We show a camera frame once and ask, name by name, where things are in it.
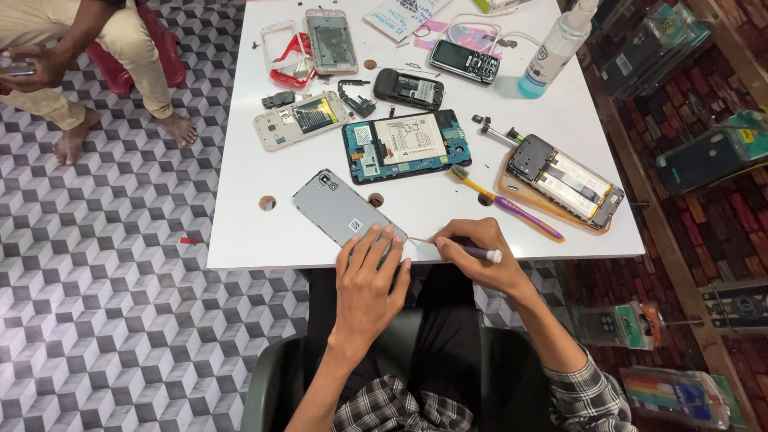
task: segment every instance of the patterned floor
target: patterned floor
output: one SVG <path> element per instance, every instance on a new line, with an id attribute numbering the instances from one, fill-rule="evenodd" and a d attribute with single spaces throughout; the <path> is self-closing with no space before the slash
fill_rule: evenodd
<path id="1" fill-rule="evenodd" d="M 295 271 L 205 267 L 243 5 L 183 3 L 151 6 L 182 41 L 172 98 L 197 124 L 191 147 L 85 55 L 61 90 L 101 123 L 76 166 L 57 166 L 53 124 L 0 104 L 0 432 L 238 430 L 261 351 L 306 330 Z M 551 263 L 522 264 L 569 323 Z M 488 324 L 522 329 L 508 299 L 475 299 Z"/>

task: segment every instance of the shirt sleeve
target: shirt sleeve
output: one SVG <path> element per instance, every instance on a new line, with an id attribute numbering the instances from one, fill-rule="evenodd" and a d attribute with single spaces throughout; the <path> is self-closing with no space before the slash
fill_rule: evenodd
<path id="1" fill-rule="evenodd" d="M 573 374 L 544 368 L 554 401 L 552 421 L 566 432 L 637 432 L 619 383 L 584 352 L 587 364 Z"/>
<path id="2" fill-rule="evenodd" d="M 118 9 L 125 8 L 125 0 L 102 0 L 102 1 L 104 3 L 112 6 L 112 7 L 118 8 Z"/>

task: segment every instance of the beige pants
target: beige pants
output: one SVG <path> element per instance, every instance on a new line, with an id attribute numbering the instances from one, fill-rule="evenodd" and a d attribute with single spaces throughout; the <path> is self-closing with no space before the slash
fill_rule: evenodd
<path id="1" fill-rule="evenodd" d="M 0 0 L 0 48 L 41 45 L 56 40 L 69 28 L 80 0 Z M 133 77 L 144 96 L 144 107 L 157 118 L 173 114 L 170 93 L 154 42 L 136 13 L 134 0 L 117 11 L 96 39 Z M 0 101 L 41 115 L 61 129 L 83 122 L 85 108 L 46 88 L 32 93 L 12 91 Z"/>

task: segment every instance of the gray phone back panel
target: gray phone back panel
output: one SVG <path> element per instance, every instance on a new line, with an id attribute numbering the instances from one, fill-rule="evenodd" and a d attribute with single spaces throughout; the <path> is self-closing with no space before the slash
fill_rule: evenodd
<path id="1" fill-rule="evenodd" d="M 323 183 L 321 180 L 325 178 L 328 181 Z M 376 222 L 382 226 L 392 225 L 395 228 L 395 235 L 400 234 L 403 241 L 408 240 L 405 232 L 331 170 L 324 169 L 318 172 L 312 180 L 299 189 L 291 201 L 294 207 L 339 246 L 343 246 L 355 234 L 360 234 L 362 237 Z"/>

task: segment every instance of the red plastic stool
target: red plastic stool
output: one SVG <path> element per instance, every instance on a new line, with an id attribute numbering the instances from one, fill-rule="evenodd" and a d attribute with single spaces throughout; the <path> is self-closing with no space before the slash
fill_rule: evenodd
<path id="1" fill-rule="evenodd" d="M 147 26 L 147 31 L 154 41 L 155 47 L 157 47 L 168 87 L 178 87 L 187 80 L 187 70 L 184 69 L 184 63 L 181 62 L 176 51 L 176 44 L 180 44 L 179 37 L 171 33 L 152 9 L 143 2 L 136 1 L 136 10 L 141 21 Z M 106 52 L 98 42 L 92 43 L 85 52 L 88 53 L 88 58 L 101 70 L 109 89 L 118 97 L 127 98 L 131 93 L 134 79 L 123 65 L 115 57 L 112 57 L 112 54 Z"/>

